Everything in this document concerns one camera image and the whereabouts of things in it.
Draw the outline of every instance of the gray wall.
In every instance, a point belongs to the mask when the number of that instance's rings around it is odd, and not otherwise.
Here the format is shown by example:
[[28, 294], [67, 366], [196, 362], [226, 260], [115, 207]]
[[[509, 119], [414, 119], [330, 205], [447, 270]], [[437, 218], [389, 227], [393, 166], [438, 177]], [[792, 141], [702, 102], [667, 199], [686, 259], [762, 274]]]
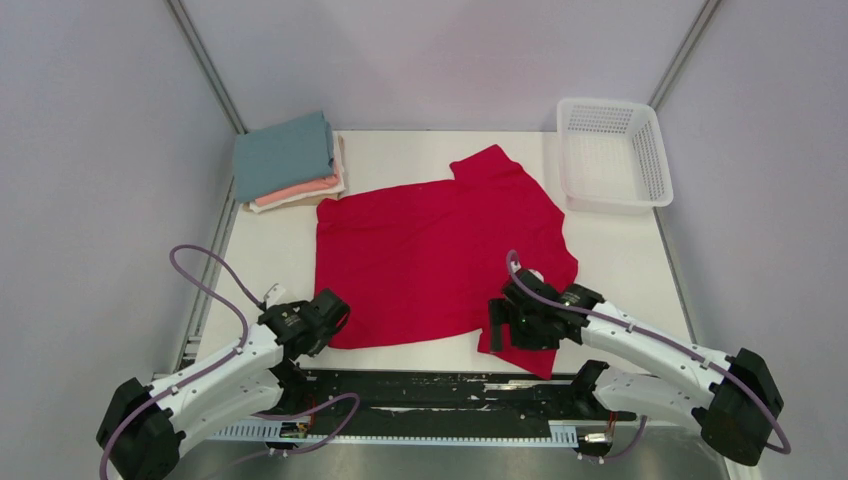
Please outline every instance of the gray wall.
[[786, 400], [769, 480], [848, 471], [846, 46], [844, 0], [727, 0], [659, 112], [696, 335], [761, 353]]
[[209, 241], [233, 134], [161, 0], [0, 18], [0, 477], [93, 479], [114, 388], [176, 360], [168, 250]]
[[248, 129], [556, 130], [647, 102], [704, 0], [183, 0]]

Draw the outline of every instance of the folded clothes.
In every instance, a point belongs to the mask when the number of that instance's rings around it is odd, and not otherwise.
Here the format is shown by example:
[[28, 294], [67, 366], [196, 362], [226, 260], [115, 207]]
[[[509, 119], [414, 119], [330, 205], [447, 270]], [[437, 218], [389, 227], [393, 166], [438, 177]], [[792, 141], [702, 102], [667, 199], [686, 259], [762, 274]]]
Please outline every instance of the folded clothes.
[[322, 112], [236, 137], [235, 195], [247, 203], [333, 175], [333, 133]]
[[[336, 174], [331, 178], [332, 180], [326, 181], [325, 183], [335, 183], [335, 185], [328, 186], [325, 188], [321, 188], [318, 190], [312, 190], [311, 188], [303, 188], [300, 192], [294, 193], [289, 196], [285, 196], [284, 198], [274, 200], [270, 203], [265, 203], [264, 205], [259, 204], [259, 199], [256, 199], [248, 204], [248, 208], [256, 213], [264, 212], [266, 210], [271, 210], [277, 207], [282, 206], [297, 206], [297, 205], [318, 205], [321, 203], [321, 200], [324, 198], [333, 198], [337, 199], [338, 195], [345, 190], [345, 181], [344, 181], [344, 138], [341, 135], [338, 136], [337, 142], [335, 142], [335, 149], [333, 158], [333, 169]], [[324, 179], [315, 180], [314, 182], [324, 182]], [[319, 200], [314, 200], [314, 197], [321, 197]]]
[[[362, 348], [434, 340], [483, 329], [501, 296], [510, 249], [563, 289], [577, 275], [565, 247], [565, 215], [497, 145], [451, 164], [455, 180], [351, 195], [318, 206], [315, 290], [351, 307], [330, 341]], [[509, 346], [495, 354], [550, 378], [555, 351]]]
[[287, 200], [295, 195], [300, 195], [302, 193], [313, 193], [320, 192], [322, 190], [327, 190], [329, 188], [333, 188], [339, 184], [341, 181], [339, 179], [339, 162], [333, 162], [333, 174], [329, 177], [316, 178], [315, 180], [310, 180], [305, 183], [299, 183], [297, 185], [293, 185], [291, 187], [286, 187], [282, 190], [277, 190], [274, 193], [262, 196], [254, 200], [256, 206], [265, 207], [274, 202], [279, 202], [280, 200]]

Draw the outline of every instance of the white tabletop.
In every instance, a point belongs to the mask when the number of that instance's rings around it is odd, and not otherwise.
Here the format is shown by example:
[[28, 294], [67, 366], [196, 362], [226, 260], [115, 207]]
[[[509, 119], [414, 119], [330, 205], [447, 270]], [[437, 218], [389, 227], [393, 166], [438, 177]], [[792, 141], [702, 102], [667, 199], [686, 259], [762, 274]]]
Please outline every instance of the white tabletop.
[[[339, 132], [345, 142], [346, 195], [410, 183], [453, 178], [449, 164], [492, 144], [520, 163], [565, 211], [568, 250], [577, 258], [577, 282], [640, 320], [679, 339], [688, 339], [677, 292], [654, 216], [615, 216], [565, 209], [559, 181], [559, 149], [554, 133], [524, 132]], [[274, 283], [288, 300], [312, 298], [315, 282], [315, 207], [282, 208], [261, 215], [239, 209], [225, 258], [253, 293], [261, 297]], [[216, 291], [255, 322], [261, 313], [222, 272]], [[198, 359], [233, 341], [238, 320], [213, 302], [203, 330]], [[336, 350], [301, 357], [309, 368], [368, 370], [444, 370], [521, 372], [492, 355], [477, 353], [479, 331], [393, 347]], [[589, 359], [626, 370], [641, 370], [618, 357], [562, 343], [554, 372], [575, 373]]]

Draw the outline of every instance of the white plastic basket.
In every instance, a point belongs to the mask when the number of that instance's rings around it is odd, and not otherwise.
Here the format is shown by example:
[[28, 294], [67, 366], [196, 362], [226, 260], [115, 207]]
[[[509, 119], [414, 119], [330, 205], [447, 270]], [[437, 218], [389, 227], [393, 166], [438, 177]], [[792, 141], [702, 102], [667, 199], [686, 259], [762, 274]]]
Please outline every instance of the white plastic basket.
[[557, 105], [557, 133], [570, 210], [636, 214], [671, 203], [668, 159], [651, 107], [566, 98]]

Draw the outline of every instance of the red t-shirt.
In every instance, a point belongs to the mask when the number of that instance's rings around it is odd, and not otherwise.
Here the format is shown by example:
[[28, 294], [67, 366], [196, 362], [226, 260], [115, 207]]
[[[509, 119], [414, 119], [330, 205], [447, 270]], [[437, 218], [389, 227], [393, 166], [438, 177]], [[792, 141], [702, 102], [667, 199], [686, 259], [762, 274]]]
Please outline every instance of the red t-shirt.
[[[315, 291], [350, 305], [334, 348], [421, 342], [483, 329], [488, 301], [507, 281], [506, 253], [564, 289], [577, 260], [562, 236], [565, 215], [493, 145], [451, 164], [455, 180], [386, 188], [318, 206]], [[498, 357], [550, 378], [556, 351], [509, 346]]]

